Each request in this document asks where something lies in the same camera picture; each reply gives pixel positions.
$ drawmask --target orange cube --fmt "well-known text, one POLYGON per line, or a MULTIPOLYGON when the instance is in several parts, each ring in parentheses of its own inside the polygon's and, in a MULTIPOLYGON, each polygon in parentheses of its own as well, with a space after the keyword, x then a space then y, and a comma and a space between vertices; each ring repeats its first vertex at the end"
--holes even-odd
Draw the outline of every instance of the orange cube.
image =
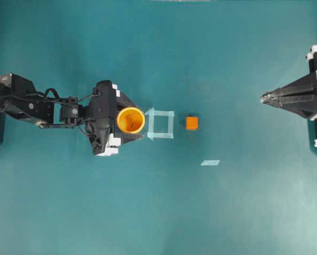
POLYGON ((198 128, 198 117, 187 117, 186 130, 197 130, 197 128, 198 128))

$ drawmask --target tape strip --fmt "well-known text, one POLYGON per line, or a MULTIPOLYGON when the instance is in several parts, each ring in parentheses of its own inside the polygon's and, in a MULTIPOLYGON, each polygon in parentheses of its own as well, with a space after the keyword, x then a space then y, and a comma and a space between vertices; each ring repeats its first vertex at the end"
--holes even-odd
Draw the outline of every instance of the tape strip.
POLYGON ((150 108, 145 115, 149 115, 148 133, 147 136, 154 140, 154 138, 168 138, 174 139, 174 116, 173 111, 155 110, 150 108), (166 116, 168 117, 168 132, 167 133, 155 133, 154 132, 154 116, 166 116))
POLYGON ((154 140, 154 116, 155 116, 155 110, 154 108, 149 109, 149 128, 148 128, 148 137, 151 140, 154 140))
POLYGON ((217 166, 220 163, 220 160, 204 160, 202 166, 217 166))

